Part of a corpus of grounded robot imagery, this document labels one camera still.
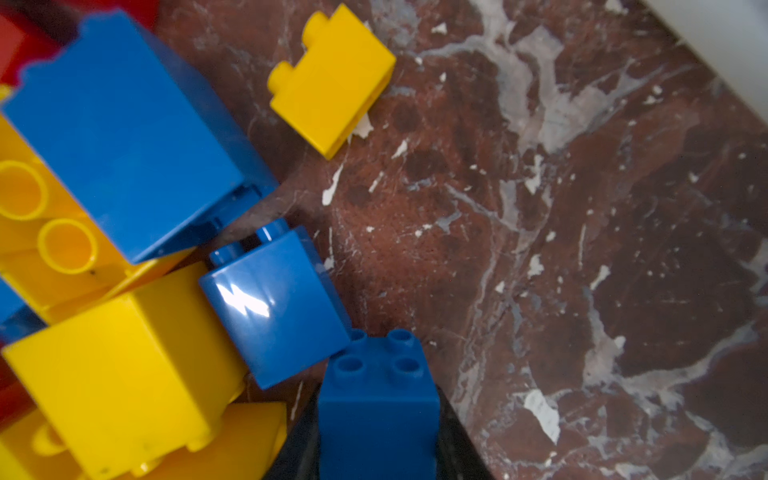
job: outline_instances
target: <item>block stud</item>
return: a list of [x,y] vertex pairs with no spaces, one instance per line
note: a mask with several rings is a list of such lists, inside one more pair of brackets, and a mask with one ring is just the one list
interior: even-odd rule
[[424,368],[418,360],[410,356],[399,356],[392,361],[390,375],[392,383],[405,388],[424,376]]
[[64,452],[67,446],[49,423],[40,425],[32,435],[32,451],[41,457],[52,457]]
[[229,262],[235,261],[237,258],[245,254],[245,250],[240,245],[240,242],[230,243],[221,247],[219,250],[215,250],[211,255],[210,262],[216,267],[227,265]]
[[47,222],[38,234],[38,252],[57,272],[77,275],[118,261],[118,253],[85,222],[57,218]]
[[11,220],[59,217],[79,210],[42,165],[0,161],[0,215]]
[[416,343],[416,337],[408,330],[394,329],[387,333],[387,346],[391,352],[407,352]]
[[352,342],[348,347],[346,347],[347,350],[352,352],[359,352],[360,350],[366,348],[366,344],[368,343],[368,334],[363,332],[361,329],[352,329],[352,331],[349,333],[349,338],[352,340]]
[[333,379],[338,386],[358,385],[365,380],[366,364],[357,355],[344,355],[333,363]]
[[304,33],[301,34],[301,42],[307,49],[312,48],[320,32],[328,25],[328,17],[322,12],[315,12],[304,26]]
[[292,73],[293,67],[287,61],[281,61],[272,69],[270,77],[266,80],[266,87],[272,92],[272,95],[277,95],[280,89],[288,82]]

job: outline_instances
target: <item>lego brick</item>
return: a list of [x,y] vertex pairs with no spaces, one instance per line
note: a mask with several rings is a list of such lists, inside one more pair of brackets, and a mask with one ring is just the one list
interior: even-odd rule
[[68,452],[61,450],[48,456],[36,453],[33,445],[45,433],[46,425],[45,417],[36,409],[0,432],[0,478],[81,480],[80,467]]
[[45,328],[7,283],[0,279],[0,345],[8,345]]
[[7,283],[0,280],[0,323],[24,308],[22,300]]
[[52,57],[59,46],[18,14],[0,12],[0,84],[16,86],[29,63]]
[[46,323],[158,278],[188,255],[131,265],[1,115],[0,141],[0,276]]
[[[437,480],[493,480],[488,466],[472,444],[445,393],[440,397],[440,430],[437,441]],[[262,480],[316,480],[319,477],[317,393],[312,394],[287,436],[285,445]]]
[[195,263],[28,336],[2,355],[91,480],[143,474],[215,437],[246,366]]
[[304,227],[278,220],[263,245],[217,250],[200,279],[210,304],[262,389],[349,345],[352,322]]
[[[222,416],[221,432],[209,446],[167,456],[143,480],[258,480],[286,438],[284,403],[234,403]],[[131,480],[130,474],[120,480]]]
[[0,322],[0,343],[10,345],[13,342],[39,332],[46,327],[31,308],[24,305],[10,317]]
[[408,330],[353,330],[328,362],[318,415],[320,480],[435,478],[440,399]]
[[210,240],[277,187],[205,79],[151,33],[112,12],[80,34],[3,110],[129,262]]
[[18,382],[11,367],[0,358],[0,432],[34,408],[35,403],[24,386]]
[[395,55],[344,5],[316,12],[296,67],[280,62],[267,87],[272,109],[330,160],[392,77]]
[[154,28],[157,20],[157,4],[159,0],[56,0],[82,12],[106,12],[122,8],[132,19],[141,23],[146,29]]
[[[144,480],[257,480],[272,464],[286,438],[284,403],[239,403],[227,407],[222,427],[205,449],[178,449]],[[34,410],[0,432],[0,478],[8,480],[84,480],[81,469],[51,437],[50,425]],[[118,480],[132,480],[125,474]]]

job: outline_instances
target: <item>black object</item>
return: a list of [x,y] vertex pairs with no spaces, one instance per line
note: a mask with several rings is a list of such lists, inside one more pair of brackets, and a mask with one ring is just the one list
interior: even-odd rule
[[[437,390],[440,395],[440,431],[436,480],[493,480],[445,393],[439,386]],[[319,386],[263,480],[319,480],[318,393]]]

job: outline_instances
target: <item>red toy block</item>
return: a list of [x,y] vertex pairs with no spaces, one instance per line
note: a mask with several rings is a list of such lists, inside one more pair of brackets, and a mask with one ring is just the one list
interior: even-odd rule
[[0,431],[35,407],[11,368],[0,358]]
[[160,0],[57,0],[85,13],[103,12],[113,8],[122,8],[136,22],[147,30],[154,28],[157,20],[157,5]]
[[59,46],[20,15],[0,12],[0,84],[17,86],[18,73],[28,63],[50,58]]

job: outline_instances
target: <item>marble floor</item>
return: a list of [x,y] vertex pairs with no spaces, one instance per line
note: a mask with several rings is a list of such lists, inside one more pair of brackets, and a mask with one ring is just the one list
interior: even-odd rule
[[[161,2],[283,183],[207,251],[305,225],[497,478],[768,478],[766,125],[635,0],[351,0],[398,63],[328,162],[266,78],[337,4]],[[293,418],[322,374],[246,397]]]

